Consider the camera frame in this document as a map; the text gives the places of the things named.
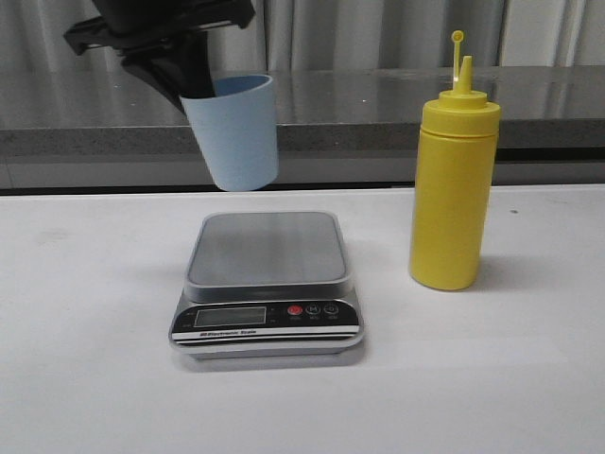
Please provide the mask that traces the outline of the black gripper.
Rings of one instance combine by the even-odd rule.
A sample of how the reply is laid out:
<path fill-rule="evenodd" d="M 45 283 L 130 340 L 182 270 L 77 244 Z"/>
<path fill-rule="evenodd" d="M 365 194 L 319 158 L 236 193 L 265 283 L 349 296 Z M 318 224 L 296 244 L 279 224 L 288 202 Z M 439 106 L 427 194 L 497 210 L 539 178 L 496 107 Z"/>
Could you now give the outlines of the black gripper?
<path fill-rule="evenodd" d="M 243 29 L 255 15 L 249 0 L 105 0 L 94 5 L 98 16 L 72 25 L 63 34 L 72 50 L 81 55 L 96 47 L 127 49 L 122 51 L 124 70 L 159 92 L 182 114 L 181 96 L 214 96 L 205 31 L 224 26 Z M 138 48 L 175 36 L 172 58 L 176 66 L 165 47 Z"/>

